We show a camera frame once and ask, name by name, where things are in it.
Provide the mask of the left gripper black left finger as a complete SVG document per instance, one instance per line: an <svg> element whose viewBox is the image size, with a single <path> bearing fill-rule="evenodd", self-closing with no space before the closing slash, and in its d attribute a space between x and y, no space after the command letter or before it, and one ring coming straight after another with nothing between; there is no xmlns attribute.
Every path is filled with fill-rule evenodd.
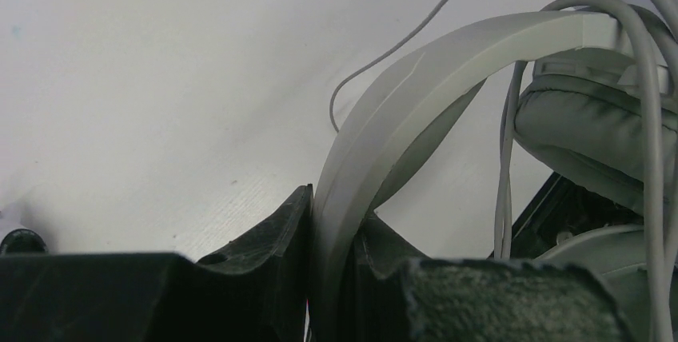
<svg viewBox="0 0 678 342"><path fill-rule="evenodd" d="M300 341L313 188L218 250L1 256L4 341Z"/></svg>

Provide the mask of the grey white headphones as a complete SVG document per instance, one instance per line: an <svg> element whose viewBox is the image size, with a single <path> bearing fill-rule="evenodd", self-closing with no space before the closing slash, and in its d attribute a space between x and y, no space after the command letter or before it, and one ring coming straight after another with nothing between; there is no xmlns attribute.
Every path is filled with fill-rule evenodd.
<svg viewBox="0 0 678 342"><path fill-rule="evenodd" d="M677 43L654 13L618 0L559 0L473 23L403 57L365 91L338 132L313 207L314 330L337 339L342 268L368 212L431 157L487 78L533 62L535 81L606 109L524 109L514 79L501 123L495 246L508 250L509 162L518 142L554 171L636 209L648 224L651 302L664 306L676 236Z"/></svg>

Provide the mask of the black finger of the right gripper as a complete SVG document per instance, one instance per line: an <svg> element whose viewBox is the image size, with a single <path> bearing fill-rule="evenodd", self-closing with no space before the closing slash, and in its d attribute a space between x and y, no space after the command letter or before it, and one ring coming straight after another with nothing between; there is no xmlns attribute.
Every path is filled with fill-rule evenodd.
<svg viewBox="0 0 678 342"><path fill-rule="evenodd" d="M511 258L548 258L573 237L613 227L642 231L644 218L552 173L513 222Z"/></svg>

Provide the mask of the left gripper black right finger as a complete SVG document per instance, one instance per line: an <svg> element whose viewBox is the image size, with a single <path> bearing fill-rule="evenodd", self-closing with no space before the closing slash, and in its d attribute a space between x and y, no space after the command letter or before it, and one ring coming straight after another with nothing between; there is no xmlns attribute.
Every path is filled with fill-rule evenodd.
<svg viewBox="0 0 678 342"><path fill-rule="evenodd" d="M530 260L433 259L377 216L351 244L341 341L630 341L590 271Z"/></svg>

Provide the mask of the white and black headphones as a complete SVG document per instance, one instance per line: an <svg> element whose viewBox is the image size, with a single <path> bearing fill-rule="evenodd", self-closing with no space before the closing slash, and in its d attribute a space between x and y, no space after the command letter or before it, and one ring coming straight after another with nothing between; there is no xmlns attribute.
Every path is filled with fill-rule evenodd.
<svg viewBox="0 0 678 342"><path fill-rule="evenodd" d="M1 256L10 254L47 254L49 249L43 238L22 223L22 213L1 211Z"/></svg>

